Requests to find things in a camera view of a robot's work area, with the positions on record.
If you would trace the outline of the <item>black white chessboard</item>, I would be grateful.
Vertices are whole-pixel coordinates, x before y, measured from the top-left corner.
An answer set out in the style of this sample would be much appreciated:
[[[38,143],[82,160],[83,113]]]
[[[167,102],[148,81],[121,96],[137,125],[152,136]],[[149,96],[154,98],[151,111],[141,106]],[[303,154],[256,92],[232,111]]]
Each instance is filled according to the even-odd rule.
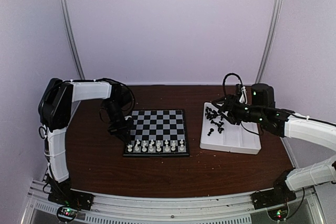
[[[190,148],[187,138],[185,111],[183,109],[166,110],[134,110],[132,112],[133,127],[131,128],[132,152],[128,152],[128,146],[125,145],[124,157],[188,157]],[[136,140],[140,141],[139,151],[135,152]],[[184,140],[184,151],[180,151],[180,140]],[[154,140],[154,151],[149,152],[150,141]],[[155,151],[157,141],[161,141],[161,152]],[[166,152],[165,140],[169,141],[170,151]],[[145,146],[147,151],[142,152],[142,143],[147,142]],[[171,151],[172,142],[176,143],[175,152]]]

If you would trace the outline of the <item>white chess king piece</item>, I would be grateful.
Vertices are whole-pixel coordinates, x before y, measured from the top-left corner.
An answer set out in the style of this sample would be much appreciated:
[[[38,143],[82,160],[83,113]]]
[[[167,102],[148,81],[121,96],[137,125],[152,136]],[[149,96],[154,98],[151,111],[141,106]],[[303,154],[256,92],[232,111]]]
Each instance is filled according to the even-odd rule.
[[[162,150],[161,145],[160,145],[160,146],[159,146],[159,145],[156,145],[156,146],[155,146],[155,151],[156,151],[157,153],[161,152],[161,150]]]

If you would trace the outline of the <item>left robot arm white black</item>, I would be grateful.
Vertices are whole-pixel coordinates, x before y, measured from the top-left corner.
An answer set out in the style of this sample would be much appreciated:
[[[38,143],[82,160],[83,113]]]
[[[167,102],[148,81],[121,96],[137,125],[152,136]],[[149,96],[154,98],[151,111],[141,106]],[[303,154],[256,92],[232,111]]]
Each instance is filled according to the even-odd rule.
[[[75,102],[100,99],[101,109],[107,112],[108,132],[125,144],[131,142],[132,110],[135,96],[131,89],[109,78],[98,80],[61,80],[52,78],[38,106],[41,127],[39,135],[45,141],[44,155],[48,164],[47,178],[51,194],[64,205],[76,197],[71,190],[66,164],[65,137]]]

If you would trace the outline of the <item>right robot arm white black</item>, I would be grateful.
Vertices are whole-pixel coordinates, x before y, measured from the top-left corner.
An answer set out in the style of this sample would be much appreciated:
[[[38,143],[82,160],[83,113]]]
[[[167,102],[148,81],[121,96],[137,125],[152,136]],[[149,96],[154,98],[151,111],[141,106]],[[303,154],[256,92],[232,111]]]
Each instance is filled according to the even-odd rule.
[[[335,183],[335,123],[273,106],[244,104],[235,95],[212,101],[217,113],[228,123],[256,123],[268,133],[287,140],[289,145],[302,143],[303,156],[314,154],[312,161],[283,172],[269,192],[272,203],[279,204],[289,193],[310,186]],[[316,147],[317,151],[308,150]]]

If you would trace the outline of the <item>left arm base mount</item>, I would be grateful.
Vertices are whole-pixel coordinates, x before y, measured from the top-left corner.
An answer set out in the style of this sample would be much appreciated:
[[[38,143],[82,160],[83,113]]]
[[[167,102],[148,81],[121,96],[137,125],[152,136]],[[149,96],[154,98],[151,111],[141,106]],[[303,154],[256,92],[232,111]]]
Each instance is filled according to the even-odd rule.
[[[91,210],[93,194],[72,190],[70,179],[59,183],[48,175],[46,183],[50,185],[49,201],[77,210]]]

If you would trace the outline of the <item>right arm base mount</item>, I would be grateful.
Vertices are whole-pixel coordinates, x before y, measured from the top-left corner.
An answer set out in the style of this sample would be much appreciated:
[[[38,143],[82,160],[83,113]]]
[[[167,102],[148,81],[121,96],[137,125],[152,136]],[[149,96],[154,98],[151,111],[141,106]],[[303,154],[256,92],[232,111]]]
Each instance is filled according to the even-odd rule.
[[[297,198],[296,193],[291,191],[285,180],[293,169],[284,171],[273,183],[273,189],[255,191],[251,194],[254,209],[269,208],[276,205],[287,204]]]

